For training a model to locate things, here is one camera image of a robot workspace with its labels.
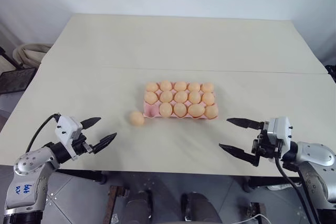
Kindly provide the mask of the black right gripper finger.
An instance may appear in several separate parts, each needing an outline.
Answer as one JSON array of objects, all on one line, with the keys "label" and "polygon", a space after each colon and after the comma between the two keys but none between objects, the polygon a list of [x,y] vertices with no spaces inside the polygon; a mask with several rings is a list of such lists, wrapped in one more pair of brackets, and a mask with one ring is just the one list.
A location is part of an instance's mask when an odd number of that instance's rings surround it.
[{"label": "black right gripper finger", "polygon": [[250,119],[243,119],[243,118],[229,118],[226,121],[239,126],[245,129],[250,128],[254,130],[262,130],[264,128],[264,122],[257,122]]},{"label": "black right gripper finger", "polygon": [[234,156],[235,158],[251,163],[253,166],[259,165],[259,156],[257,155],[245,153],[243,149],[240,149],[240,148],[237,148],[231,145],[219,144],[219,146],[224,151],[229,153],[231,156]]}]

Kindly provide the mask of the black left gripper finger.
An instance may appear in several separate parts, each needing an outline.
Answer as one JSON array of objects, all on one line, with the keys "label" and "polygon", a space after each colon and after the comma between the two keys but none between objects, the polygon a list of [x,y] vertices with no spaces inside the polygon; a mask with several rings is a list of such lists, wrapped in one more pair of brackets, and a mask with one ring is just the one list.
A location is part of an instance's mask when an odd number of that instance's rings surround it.
[{"label": "black left gripper finger", "polygon": [[92,127],[93,125],[95,125],[100,120],[101,120],[101,117],[93,117],[93,118],[89,118],[89,119],[81,121],[80,124],[82,125],[82,129],[86,130]]},{"label": "black left gripper finger", "polygon": [[98,144],[92,146],[92,152],[94,154],[100,152],[101,150],[103,150],[104,148],[106,148],[117,136],[117,133],[113,133],[110,135],[107,135],[106,137],[102,138]]}]

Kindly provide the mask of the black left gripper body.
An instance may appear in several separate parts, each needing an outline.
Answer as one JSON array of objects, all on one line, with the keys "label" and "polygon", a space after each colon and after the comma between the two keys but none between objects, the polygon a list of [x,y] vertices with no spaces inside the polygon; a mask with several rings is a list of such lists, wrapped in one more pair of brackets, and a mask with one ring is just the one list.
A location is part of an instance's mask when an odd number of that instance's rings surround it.
[{"label": "black left gripper body", "polygon": [[76,130],[70,138],[70,157],[77,158],[83,153],[92,153],[93,147],[86,142],[81,130]]}]

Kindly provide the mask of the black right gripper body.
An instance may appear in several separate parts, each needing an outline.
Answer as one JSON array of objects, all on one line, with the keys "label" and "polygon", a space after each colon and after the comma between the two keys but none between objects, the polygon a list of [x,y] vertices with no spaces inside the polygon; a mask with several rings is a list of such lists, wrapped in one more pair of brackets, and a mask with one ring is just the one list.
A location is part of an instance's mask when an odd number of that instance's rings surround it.
[{"label": "black right gripper body", "polygon": [[283,140],[278,138],[274,126],[275,121],[263,123],[263,128],[254,140],[251,150],[256,158],[281,158]]}]

